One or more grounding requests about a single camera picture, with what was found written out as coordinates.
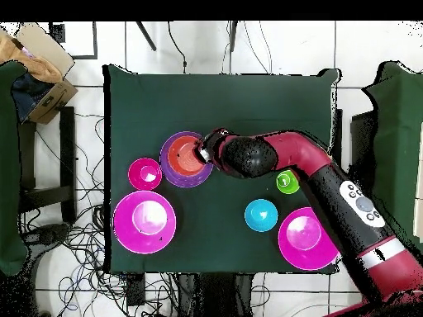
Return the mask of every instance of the green table cover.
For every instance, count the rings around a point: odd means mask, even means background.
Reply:
[[[7,276],[17,274],[26,257],[17,226],[21,165],[11,91],[15,79],[24,73],[26,68],[16,61],[0,65],[0,270]]]
[[[373,85],[364,89],[378,111],[378,131],[373,149],[376,159],[375,197],[397,235],[421,252],[413,236],[421,123],[423,76],[397,62],[381,64]]]
[[[205,135],[224,126],[243,135],[306,130],[330,142],[331,87],[338,71],[321,76],[131,74],[108,66],[111,93],[111,213],[133,192],[127,172],[142,157],[159,160],[179,131]],[[155,191],[177,216],[173,240],[141,255],[126,250],[112,232],[112,272],[300,272],[278,250],[278,229],[292,211],[309,206],[302,191],[283,195],[277,173],[240,180],[213,169],[200,186],[179,188],[165,178]],[[278,208],[269,232],[249,229],[247,205],[265,198]],[[331,273],[332,265],[321,270]]]

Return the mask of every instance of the orange bowl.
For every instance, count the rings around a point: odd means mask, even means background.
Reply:
[[[193,176],[204,169],[205,164],[201,163],[194,154],[197,140],[194,136],[181,136],[170,145],[168,161],[176,173]]]

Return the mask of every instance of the bowl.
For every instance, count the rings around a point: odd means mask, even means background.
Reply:
[[[207,178],[212,173],[213,164],[208,163],[204,166],[201,172],[192,176],[185,176],[175,172],[169,164],[168,152],[172,143],[180,138],[181,136],[193,136],[196,139],[201,139],[201,135],[192,131],[181,131],[171,137],[169,137],[166,142],[164,142],[162,149],[160,150],[160,166],[163,170],[163,174],[170,183],[177,187],[190,188],[201,185],[207,180]]]
[[[293,211],[283,221],[278,245],[291,265],[305,271],[326,267],[339,253],[309,206]]]
[[[201,163],[194,154],[197,137],[184,135],[177,138],[168,151],[168,161],[179,175],[193,176],[199,174],[206,164]]]
[[[168,200],[152,191],[136,191],[121,199],[113,213],[119,243],[133,253],[152,254],[166,247],[176,230]]]
[[[300,189],[298,180],[291,170],[285,170],[276,177],[276,187],[286,195],[292,195]]]
[[[254,231],[266,232],[278,222],[278,210],[271,201],[257,199],[247,205],[244,218]]]
[[[128,179],[137,190],[151,191],[160,184],[162,171],[154,159],[140,158],[130,165]]]

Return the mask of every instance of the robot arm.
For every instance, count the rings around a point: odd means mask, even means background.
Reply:
[[[420,290],[423,267],[397,239],[360,188],[324,149],[296,131],[240,136],[214,130],[194,150],[204,163],[238,178],[291,168],[316,216],[364,297],[381,302],[396,292]]]

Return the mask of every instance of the black pole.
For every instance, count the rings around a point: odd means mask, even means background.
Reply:
[[[140,28],[140,30],[142,31],[142,34],[144,35],[145,39],[146,39],[146,40],[147,40],[147,42],[149,43],[150,48],[151,48],[153,51],[156,51],[157,49],[156,49],[156,47],[155,47],[155,44],[154,44],[154,42],[151,40],[151,38],[150,38],[150,36],[149,36],[149,33],[147,33],[147,31],[145,30],[145,28],[144,28],[144,26],[142,25],[142,23],[141,23],[141,22],[137,22],[136,24],[138,25],[138,27],[139,27],[139,28]]]
[[[236,36],[236,26],[238,25],[238,21],[232,21],[231,22],[231,38],[229,40],[230,45],[229,45],[229,51],[230,52],[234,52],[234,48],[235,48],[235,36]]]

